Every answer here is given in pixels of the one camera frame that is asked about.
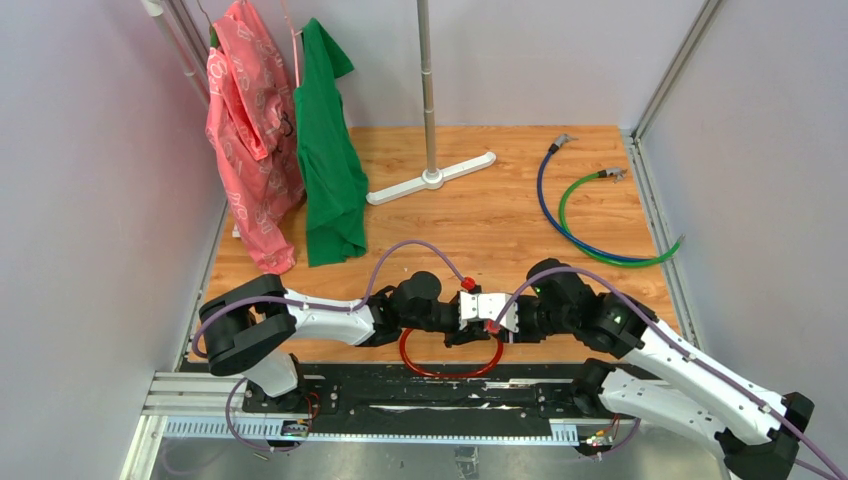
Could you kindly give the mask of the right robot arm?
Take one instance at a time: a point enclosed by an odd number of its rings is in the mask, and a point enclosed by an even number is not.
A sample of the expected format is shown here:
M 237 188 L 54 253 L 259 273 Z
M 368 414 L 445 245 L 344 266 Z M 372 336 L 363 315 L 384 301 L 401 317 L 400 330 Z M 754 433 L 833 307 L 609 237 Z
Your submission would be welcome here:
M 557 259 L 537 263 L 524 284 L 495 307 L 487 324 L 515 343 L 570 334 L 599 353 L 667 383 L 655 389 L 599 363 L 600 380 L 571 390 L 584 417 L 603 410 L 647 420 L 701 440 L 738 479 L 786 479 L 798 466 L 814 403 L 799 392 L 780 394 L 744 378 L 677 334 L 652 310 L 601 280 Z

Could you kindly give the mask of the red cable lock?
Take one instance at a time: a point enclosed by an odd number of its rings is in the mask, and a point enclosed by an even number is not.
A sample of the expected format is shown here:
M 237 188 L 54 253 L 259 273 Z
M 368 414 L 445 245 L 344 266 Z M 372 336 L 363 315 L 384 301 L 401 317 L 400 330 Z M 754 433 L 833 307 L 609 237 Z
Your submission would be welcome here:
M 496 350 L 492 358 L 485 364 L 476 365 L 472 363 L 442 363 L 441 369 L 433 370 L 433 364 L 419 364 L 413 361 L 407 352 L 407 343 L 411 329 L 402 331 L 398 340 L 398 351 L 405 367 L 413 374 L 425 378 L 437 379 L 469 379 L 486 377 L 500 363 L 504 354 L 504 343 L 498 337 L 490 336 L 496 342 Z

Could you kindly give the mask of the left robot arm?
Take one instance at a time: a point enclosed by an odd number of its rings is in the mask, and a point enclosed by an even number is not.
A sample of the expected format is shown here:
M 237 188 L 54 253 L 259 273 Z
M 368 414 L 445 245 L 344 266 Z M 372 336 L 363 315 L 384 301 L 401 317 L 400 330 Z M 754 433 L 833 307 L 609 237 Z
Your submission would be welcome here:
M 367 290 L 351 301 L 310 297 L 263 274 L 204 304 L 193 353 L 214 376 L 241 375 L 283 413 L 298 411 L 306 386 L 295 356 L 282 351 L 295 339 L 331 340 L 356 347 L 397 342 L 410 330 L 444 334 L 446 346 L 490 339 L 483 321 L 466 319 L 463 301 L 476 292 L 468 281 L 451 301 L 440 280 L 419 271 L 398 285 Z

